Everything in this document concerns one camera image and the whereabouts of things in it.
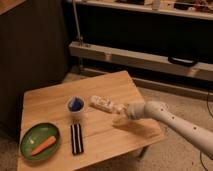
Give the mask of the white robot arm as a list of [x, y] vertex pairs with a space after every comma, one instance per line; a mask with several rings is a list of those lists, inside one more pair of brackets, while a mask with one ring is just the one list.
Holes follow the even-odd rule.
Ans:
[[160, 121], [213, 160], [213, 133], [172, 114], [161, 101], [135, 102], [127, 105], [128, 119], [152, 118]]

